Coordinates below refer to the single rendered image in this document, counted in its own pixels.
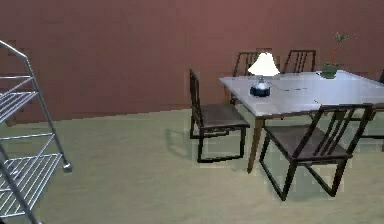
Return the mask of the dark wooden dining chair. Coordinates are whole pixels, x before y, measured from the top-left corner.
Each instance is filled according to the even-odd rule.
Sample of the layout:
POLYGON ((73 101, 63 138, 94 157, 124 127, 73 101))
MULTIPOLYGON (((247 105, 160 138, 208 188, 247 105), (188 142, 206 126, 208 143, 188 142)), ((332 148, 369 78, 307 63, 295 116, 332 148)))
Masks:
POLYGON ((315 50, 290 50, 283 66, 283 73, 313 72, 315 62, 315 50))
MULTIPOLYGON (((384 69, 382 70, 382 73, 378 79, 378 82, 381 84, 384 84, 384 69)), ((382 106, 378 106, 374 108, 371 117, 369 118, 369 121, 373 121, 377 113, 384 113, 384 104, 382 106)), ((362 117, 354 117, 352 118, 352 121, 360 121, 362 117)), ((382 135, 362 135, 361 138, 366 138, 366 139, 380 139, 382 141, 381 144, 381 152, 384 152, 384 134, 382 135)))
POLYGON ((191 126, 189 136, 197 139, 198 163, 213 163, 240 159, 245 153, 246 129, 250 124, 232 104, 207 104, 202 105, 199 95, 199 78, 196 73, 189 70, 189 87, 191 97, 191 126), (239 154, 232 156, 203 158, 203 141, 206 138, 227 136, 231 131, 240 131, 239 154))
POLYGON ((239 52, 232 76, 251 76, 248 69, 256 62, 258 56, 259 52, 239 52))
POLYGON ((370 103, 322 105, 310 124, 293 126, 265 126, 265 140, 259 157, 259 163, 270 180, 274 190, 282 201, 285 201, 290 190, 295 172, 299 166, 305 167, 319 185, 335 197, 341 183, 347 162, 362 137, 365 127, 373 114, 374 107, 370 103), (359 126, 350 141, 348 148, 339 142, 345 133, 357 109, 363 110, 359 126), (282 189, 264 162, 270 142, 273 142, 289 162, 287 176, 282 189), (336 164, 337 168, 332 186, 312 168, 312 165, 336 164))

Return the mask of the white shade table lamp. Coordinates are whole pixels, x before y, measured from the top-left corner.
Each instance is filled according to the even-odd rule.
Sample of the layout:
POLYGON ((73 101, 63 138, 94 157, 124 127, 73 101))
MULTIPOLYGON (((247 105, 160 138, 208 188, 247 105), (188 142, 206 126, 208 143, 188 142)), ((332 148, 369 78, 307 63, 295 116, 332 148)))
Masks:
POLYGON ((265 78, 273 77, 280 73, 275 65, 273 55, 269 52, 260 53, 257 60, 248 69, 248 72, 259 77, 259 81, 250 88, 250 94, 256 97, 269 96, 270 86, 265 81, 265 78))

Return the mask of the grey top dining table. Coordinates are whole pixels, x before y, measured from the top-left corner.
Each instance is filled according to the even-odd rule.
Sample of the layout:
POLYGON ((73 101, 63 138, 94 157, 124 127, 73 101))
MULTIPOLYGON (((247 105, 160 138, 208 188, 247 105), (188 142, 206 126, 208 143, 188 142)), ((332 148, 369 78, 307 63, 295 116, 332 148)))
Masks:
POLYGON ((224 87, 255 117, 253 142, 247 172, 251 173, 265 121, 315 112, 321 105, 371 103, 384 108, 384 84, 338 70, 334 79, 316 72, 285 73, 266 77, 270 95, 255 97, 250 88, 257 76, 224 77, 224 87))

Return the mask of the green potted house plant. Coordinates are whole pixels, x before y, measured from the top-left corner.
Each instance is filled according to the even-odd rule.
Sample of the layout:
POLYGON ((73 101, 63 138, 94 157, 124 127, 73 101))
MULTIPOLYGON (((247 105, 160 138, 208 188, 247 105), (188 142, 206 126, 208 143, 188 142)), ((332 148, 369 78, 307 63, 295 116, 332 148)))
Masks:
POLYGON ((332 51, 331 58, 329 62, 325 62, 322 66, 320 76, 326 79, 333 79, 336 76, 339 65, 335 62, 336 53, 341 46, 341 44, 349 38, 347 32, 335 33, 336 45, 332 51))

